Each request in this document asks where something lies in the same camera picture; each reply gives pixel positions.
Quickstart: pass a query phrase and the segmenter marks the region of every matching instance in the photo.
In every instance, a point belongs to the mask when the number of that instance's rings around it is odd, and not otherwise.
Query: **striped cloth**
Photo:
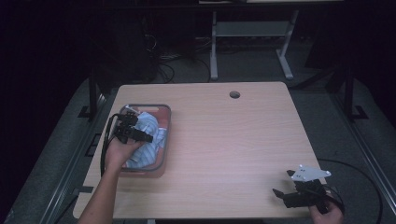
[[[158,149],[164,147],[166,129],[158,127],[157,119],[147,112],[138,116],[138,121],[134,126],[137,130],[152,135],[152,143],[146,143],[134,152],[132,157],[126,162],[128,168],[143,168],[155,163]]]

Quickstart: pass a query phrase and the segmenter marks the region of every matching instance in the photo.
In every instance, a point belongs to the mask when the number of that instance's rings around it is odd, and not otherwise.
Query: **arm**
[[[329,210],[326,214],[321,214],[316,206],[309,206],[309,212],[311,213],[312,220],[315,224],[342,224],[343,213],[341,210],[331,202],[326,202]]]
[[[121,143],[117,138],[111,141],[106,154],[106,170],[78,223],[112,223],[121,167],[143,144],[131,139],[127,144]]]

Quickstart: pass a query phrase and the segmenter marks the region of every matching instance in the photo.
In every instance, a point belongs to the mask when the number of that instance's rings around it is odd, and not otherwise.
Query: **table leg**
[[[212,21],[212,51],[210,52],[210,78],[218,80],[218,59],[216,57],[216,11],[213,12]]]
[[[288,28],[286,30],[285,34],[285,42],[283,43],[283,46],[281,49],[276,50],[276,55],[277,58],[279,59],[280,65],[282,66],[283,73],[285,74],[285,77],[287,79],[293,79],[293,74],[290,70],[288,61],[286,60],[286,51],[288,50],[289,42],[291,39],[291,35],[293,34],[294,30],[294,24],[297,21],[297,16],[298,16],[298,10],[295,10],[291,16]]]

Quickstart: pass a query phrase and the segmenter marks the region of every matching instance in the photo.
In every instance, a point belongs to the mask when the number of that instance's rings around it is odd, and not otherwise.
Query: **hand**
[[[343,223],[343,213],[341,210],[331,202],[326,202],[327,209],[329,210],[326,214],[321,214],[316,206],[309,206],[309,212],[311,218],[315,224],[341,224]]]
[[[128,139],[128,142],[123,144],[117,137],[114,137],[106,153],[106,170],[120,171],[122,165],[128,161],[132,153],[144,144],[144,142],[136,142],[132,139]]]

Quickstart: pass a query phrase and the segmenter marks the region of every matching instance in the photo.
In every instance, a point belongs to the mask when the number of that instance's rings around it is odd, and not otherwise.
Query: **person's right hand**
[[[321,214],[316,206],[309,206],[309,212],[311,213],[311,218],[315,224],[342,224],[343,223],[343,213],[341,210],[331,202],[326,202],[328,213]]]

